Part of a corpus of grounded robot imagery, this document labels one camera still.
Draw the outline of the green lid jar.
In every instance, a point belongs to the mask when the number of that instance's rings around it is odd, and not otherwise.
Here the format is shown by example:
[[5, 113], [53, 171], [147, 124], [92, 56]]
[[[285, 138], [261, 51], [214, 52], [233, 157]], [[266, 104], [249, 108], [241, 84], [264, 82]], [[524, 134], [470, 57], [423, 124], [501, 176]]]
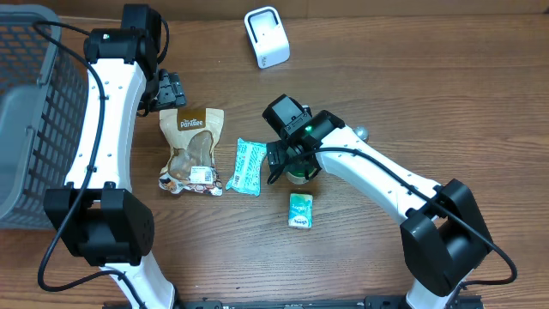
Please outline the green lid jar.
[[286, 176], [290, 182], [303, 185], [314, 179], [320, 172], [319, 167], [309, 163], [294, 163], [286, 168]]

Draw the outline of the teal snack wrapper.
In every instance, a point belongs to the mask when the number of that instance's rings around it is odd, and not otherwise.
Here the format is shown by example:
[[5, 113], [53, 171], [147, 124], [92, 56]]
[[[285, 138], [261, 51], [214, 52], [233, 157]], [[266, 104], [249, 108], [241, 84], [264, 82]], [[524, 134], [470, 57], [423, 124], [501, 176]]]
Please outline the teal snack wrapper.
[[261, 169], [267, 145], [238, 139], [234, 173], [226, 183], [227, 190], [258, 197], [261, 193]]

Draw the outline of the brown snack pouch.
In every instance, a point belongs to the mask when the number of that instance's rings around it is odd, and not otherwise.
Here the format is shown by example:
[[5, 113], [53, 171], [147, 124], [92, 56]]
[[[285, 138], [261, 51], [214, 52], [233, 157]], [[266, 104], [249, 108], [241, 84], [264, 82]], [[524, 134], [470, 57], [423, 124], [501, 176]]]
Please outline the brown snack pouch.
[[224, 120], [225, 112], [215, 108], [160, 112], [160, 129], [170, 148], [170, 158], [160, 170], [162, 190], [174, 195], [186, 191], [214, 197], [222, 195], [214, 148], [220, 140]]

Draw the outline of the green tissue pack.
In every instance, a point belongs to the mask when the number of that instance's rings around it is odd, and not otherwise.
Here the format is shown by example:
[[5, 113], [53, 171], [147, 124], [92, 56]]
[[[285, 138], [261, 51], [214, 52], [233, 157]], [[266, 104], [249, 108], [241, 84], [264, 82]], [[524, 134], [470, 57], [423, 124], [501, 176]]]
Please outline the green tissue pack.
[[291, 193], [288, 211], [288, 226], [302, 229], [312, 228], [312, 204], [312, 195]]

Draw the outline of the yellow dish soap bottle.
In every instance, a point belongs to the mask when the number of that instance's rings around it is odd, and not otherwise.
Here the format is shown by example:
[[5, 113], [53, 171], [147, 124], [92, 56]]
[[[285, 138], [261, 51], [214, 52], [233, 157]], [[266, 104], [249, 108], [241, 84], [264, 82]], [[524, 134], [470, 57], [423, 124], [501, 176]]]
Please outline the yellow dish soap bottle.
[[364, 126], [357, 126], [353, 129], [355, 135], [365, 143], [369, 140], [369, 131]]

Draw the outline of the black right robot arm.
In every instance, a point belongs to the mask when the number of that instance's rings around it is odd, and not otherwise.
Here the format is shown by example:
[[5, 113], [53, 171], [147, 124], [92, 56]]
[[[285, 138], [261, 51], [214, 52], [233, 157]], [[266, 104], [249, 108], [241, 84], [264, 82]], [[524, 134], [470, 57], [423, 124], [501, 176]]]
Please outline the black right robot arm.
[[262, 116], [279, 137], [267, 145], [270, 183], [285, 175], [301, 185], [325, 171], [369, 197], [399, 226], [413, 286], [401, 298], [369, 296], [368, 307], [458, 307], [460, 288], [492, 240], [466, 185], [457, 179], [440, 185], [408, 171], [333, 113], [313, 115], [285, 94]]

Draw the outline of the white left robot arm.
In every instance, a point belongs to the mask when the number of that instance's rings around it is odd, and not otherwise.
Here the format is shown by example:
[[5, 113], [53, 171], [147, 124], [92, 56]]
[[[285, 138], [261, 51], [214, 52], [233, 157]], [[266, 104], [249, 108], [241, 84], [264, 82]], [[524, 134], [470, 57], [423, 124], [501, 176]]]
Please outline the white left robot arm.
[[153, 214], [130, 183], [136, 119], [185, 103], [178, 76], [159, 68], [168, 44], [166, 21], [147, 4], [126, 4], [117, 28], [87, 32], [78, 56], [88, 74], [78, 149], [63, 187], [44, 198], [54, 242], [111, 277], [128, 308], [182, 306], [152, 252]]

